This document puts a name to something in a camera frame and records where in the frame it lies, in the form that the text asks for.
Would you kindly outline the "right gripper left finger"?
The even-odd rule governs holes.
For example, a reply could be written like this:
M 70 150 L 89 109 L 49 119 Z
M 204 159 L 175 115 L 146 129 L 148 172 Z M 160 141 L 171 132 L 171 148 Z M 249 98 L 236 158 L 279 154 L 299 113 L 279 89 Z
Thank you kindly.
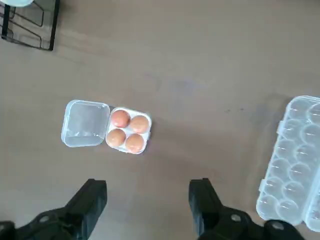
M 44 211 L 28 224 L 16 227 L 0 222 L 2 240 L 87 240 L 108 201 L 107 182 L 88 179 L 68 203 Z

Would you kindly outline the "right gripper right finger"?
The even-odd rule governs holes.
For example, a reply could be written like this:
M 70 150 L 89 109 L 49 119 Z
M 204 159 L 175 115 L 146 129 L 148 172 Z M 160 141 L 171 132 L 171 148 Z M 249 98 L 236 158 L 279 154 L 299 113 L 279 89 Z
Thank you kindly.
M 267 220 L 263 226 L 244 211 L 224 206 L 207 178 L 192 179 L 188 201 L 199 240 L 303 240 L 291 224 Z

